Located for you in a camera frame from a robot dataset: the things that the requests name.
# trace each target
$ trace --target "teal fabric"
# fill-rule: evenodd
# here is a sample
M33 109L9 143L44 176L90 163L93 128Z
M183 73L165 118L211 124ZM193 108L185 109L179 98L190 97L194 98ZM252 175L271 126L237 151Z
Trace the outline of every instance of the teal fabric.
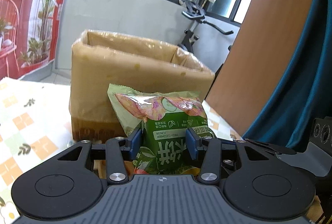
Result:
M244 138L303 149L313 119L332 116L331 25L332 0L313 0L291 61Z

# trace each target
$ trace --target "wooden panel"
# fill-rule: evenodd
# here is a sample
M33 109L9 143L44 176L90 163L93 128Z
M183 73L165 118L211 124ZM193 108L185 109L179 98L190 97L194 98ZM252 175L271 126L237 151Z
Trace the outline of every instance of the wooden panel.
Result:
M252 0L207 102L240 135L283 75L312 0Z

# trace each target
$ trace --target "cardboard box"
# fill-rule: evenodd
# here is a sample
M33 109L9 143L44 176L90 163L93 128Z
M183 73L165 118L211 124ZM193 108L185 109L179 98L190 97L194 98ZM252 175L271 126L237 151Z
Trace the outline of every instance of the cardboard box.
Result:
M73 138L124 136L107 96L110 83L146 93L200 91L203 101L215 74L193 54L163 41L86 30L72 46L69 110Z

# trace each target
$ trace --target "green snack package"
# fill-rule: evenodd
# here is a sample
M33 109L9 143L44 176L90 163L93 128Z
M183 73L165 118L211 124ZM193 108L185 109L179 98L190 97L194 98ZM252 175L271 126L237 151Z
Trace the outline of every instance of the green snack package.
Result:
M200 137L214 136L198 92L150 94L110 84L107 93L126 135L142 122L143 146L133 161L134 173L198 173L199 169L185 166L182 159L187 127Z

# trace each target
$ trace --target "white wall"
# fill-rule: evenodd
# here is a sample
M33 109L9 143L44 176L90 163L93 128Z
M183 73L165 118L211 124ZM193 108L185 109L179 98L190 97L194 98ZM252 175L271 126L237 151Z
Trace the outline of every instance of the white wall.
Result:
M85 29L115 31L125 34L179 43L191 22L181 15L183 8L167 0L65 0L59 29L56 69L71 69L71 45ZM228 46L233 43L238 27L213 20L223 30L233 30L223 36L207 25L199 25L195 34L200 39L194 53L216 71L225 61Z

